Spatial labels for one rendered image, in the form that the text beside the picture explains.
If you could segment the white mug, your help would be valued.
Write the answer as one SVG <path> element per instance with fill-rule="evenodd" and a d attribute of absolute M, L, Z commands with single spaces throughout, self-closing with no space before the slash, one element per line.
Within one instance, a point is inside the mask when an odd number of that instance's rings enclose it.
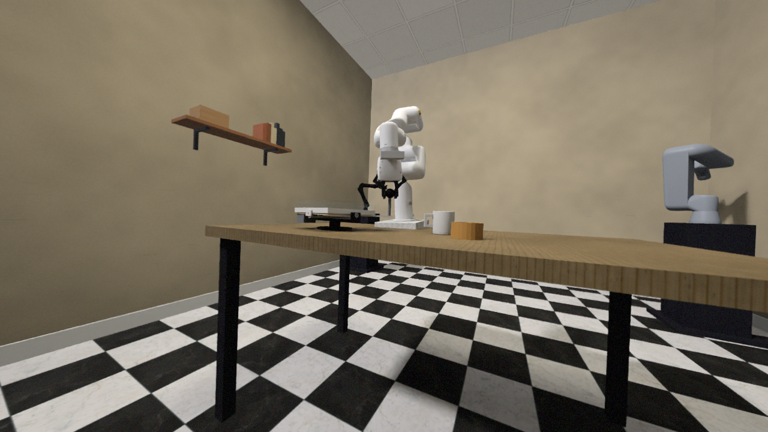
<path fill-rule="evenodd" d="M 427 224 L 427 217 L 433 217 L 433 224 Z M 452 211 L 433 211 L 433 214 L 424 214 L 424 227 L 432 227 L 437 235 L 451 235 L 454 219 Z"/>

